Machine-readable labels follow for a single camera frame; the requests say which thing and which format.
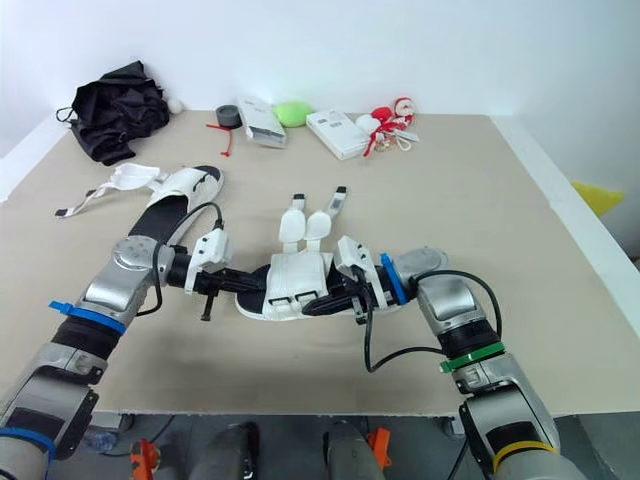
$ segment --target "black wire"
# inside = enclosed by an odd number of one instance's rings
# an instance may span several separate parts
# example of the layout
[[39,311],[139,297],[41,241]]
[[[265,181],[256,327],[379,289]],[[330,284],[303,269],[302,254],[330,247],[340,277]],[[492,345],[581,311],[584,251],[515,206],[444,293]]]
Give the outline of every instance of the black wire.
[[[169,420],[167,420],[167,423],[165,423],[164,426],[160,430],[158,430],[158,433],[156,433],[153,436],[153,438],[151,440],[149,440],[149,442],[153,443],[156,440],[158,440],[162,436],[162,434],[167,431],[167,428],[169,428],[169,426],[171,425],[171,422],[173,422],[175,420],[175,418],[176,418],[175,415],[171,415]],[[109,453],[109,452],[104,452],[104,453],[101,453],[100,455],[102,455],[103,457],[118,458],[118,457],[128,457],[130,454],[131,454],[130,452],[127,452],[127,453]]]
[[142,317],[143,315],[149,315],[151,313],[155,313],[162,307],[162,286],[160,285],[160,272],[158,270],[158,256],[160,254],[160,249],[164,244],[166,244],[171,236],[180,228],[180,226],[186,222],[194,213],[202,210],[205,207],[214,207],[216,209],[216,214],[218,215],[217,220],[215,221],[213,228],[222,227],[222,210],[215,202],[204,202],[193,208],[190,212],[188,212],[184,217],[180,219],[180,221],[173,227],[173,230],[167,234],[167,236],[162,240],[156,243],[155,248],[153,249],[153,257],[152,257],[152,265],[153,265],[153,286],[156,291],[156,305],[147,310],[143,310],[142,312],[138,312],[136,317]]
[[482,288],[484,288],[487,295],[489,295],[489,299],[491,299],[491,305],[493,305],[493,312],[496,317],[496,333],[498,334],[498,338],[502,338],[502,313],[500,313],[500,305],[498,305],[498,299],[496,298],[496,294],[493,293],[493,290],[489,286],[487,282],[482,280],[480,277],[475,276],[469,272],[463,272],[462,270],[433,270],[431,272],[421,273],[412,279],[414,285],[417,285],[420,280],[427,277],[436,277],[439,275],[454,275],[457,277],[465,277],[470,280],[473,280]]
[[[60,113],[64,112],[65,110],[69,110],[69,113],[67,114],[66,117],[61,118]],[[73,115],[73,107],[64,107],[56,110],[56,120],[58,120],[60,123],[71,123],[69,121],[69,119],[71,118],[71,115]]]
[[469,441],[465,438],[464,443],[462,444],[462,448],[460,449],[460,453],[458,453],[458,457],[456,458],[453,467],[451,467],[451,471],[449,472],[449,476],[447,476],[447,480],[453,480],[458,473],[458,469],[460,465],[462,465],[462,460],[464,459],[465,453],[467,453],[467,449],[469,448]]
[[428,353],[437,353],[442,355],[442,350],[434,347],[408,347],[398,350],[396,352],[390,353],[386,357],[378,360],[375,365],[371,366],[371,336],[373,334],[373,299],[371,298],[371,293],[369,289],[364,286],[362,289],[362,296],[364,297],[365,305],[367,308],[367,318],[366,318],[366,329],[364,333],[364,366],[367,369],[367,372],[373,373],[378,370],[380,367],[390,362],[394,358],[398,358],[401,355],[406,355],[408,353],[413,352],[428,352]]
[[[502,313],[500,312],[500,305],[498,304],[498,299],[496,298],[495,293],[480,277],[473,275],[469,272],[464,272],[461,270],[434,270],[431,272],[421,273],[412,279],[414,285],[417,285],[420,280],[427,277],[436,277],[440,275],[454,275],[458,277],[465,277],[474,282],[478,283],[484,290],[487,292],[489,299],[491,300],[491,304],[493,306],[493,311],[496,317],[496,333],[498,334],[498,338],[502,338]],[[393,352],[382,360],[378,361],[375,365],[371,366],[371,337],[373,335],[373,299],[371,298],[371,293],[369,289],[366,287],[366,280],[364,274],[362,272],[356,271],[356,276],[363,284],[362,296],[364,297],[366,308],[367,308],[367,317],[366,317],[366,330],[364,334],[364,364],[367,369],[367,372],[373,373],[382,367],[387,362],[390,362],[394,358],[398,358],[401,355],[406,355],[408,353],[413,352],[428,352],[428,353],[437,353],[442,355],[443,352],[439,348],[434,347],[408,347],[403,348],[402,350],[398,350],[397,352]]]

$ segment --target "white cardboard box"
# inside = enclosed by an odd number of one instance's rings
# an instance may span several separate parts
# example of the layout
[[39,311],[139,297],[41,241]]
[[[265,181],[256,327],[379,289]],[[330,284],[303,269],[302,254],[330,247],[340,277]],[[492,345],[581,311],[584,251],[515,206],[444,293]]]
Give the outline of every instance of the white cardboard box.
[[307,115],[307,126],[339,160],[362,154],[369,144],[369,136],[344,113],[336,110]]
[[249,140],[268,147],[284,147],[287,134],[273,113],[271,105],[247,96],[239,96],[237,102],[242,125]]

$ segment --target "green ball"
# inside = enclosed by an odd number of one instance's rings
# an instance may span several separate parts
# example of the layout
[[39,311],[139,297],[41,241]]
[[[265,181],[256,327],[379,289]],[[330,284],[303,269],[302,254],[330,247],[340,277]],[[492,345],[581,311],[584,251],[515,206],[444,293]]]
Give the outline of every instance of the green ball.
[[306,102],[285,102],[273,107],[273,113],[283,127],[301,127],[307,122],[307,115],[313,113]]

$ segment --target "black bag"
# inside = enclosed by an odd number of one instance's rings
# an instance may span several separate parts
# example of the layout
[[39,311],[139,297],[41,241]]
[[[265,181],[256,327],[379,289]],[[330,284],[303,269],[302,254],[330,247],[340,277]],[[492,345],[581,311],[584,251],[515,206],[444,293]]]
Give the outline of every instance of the black bag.
[[[61,119],[62,110],[78,116]],[[162,90],[144,74],[142,62],[133,62],[79,87],[71,107],[56,117],[71,125],[82,149],[96,162],[113,165],[134,157],[127,142],[148,137],[169,123],[169,110]]]

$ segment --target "tape roll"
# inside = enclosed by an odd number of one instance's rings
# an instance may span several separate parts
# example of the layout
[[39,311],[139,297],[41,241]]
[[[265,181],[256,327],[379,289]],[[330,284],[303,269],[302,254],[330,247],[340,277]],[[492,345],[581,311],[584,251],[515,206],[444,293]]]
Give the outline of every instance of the tape roll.
[[222,105],[216,108],[216,117],[218,118],[218,125],[221,127],[233,130],[242,126],[240,112],[238,112],[238,107],[235,105]]

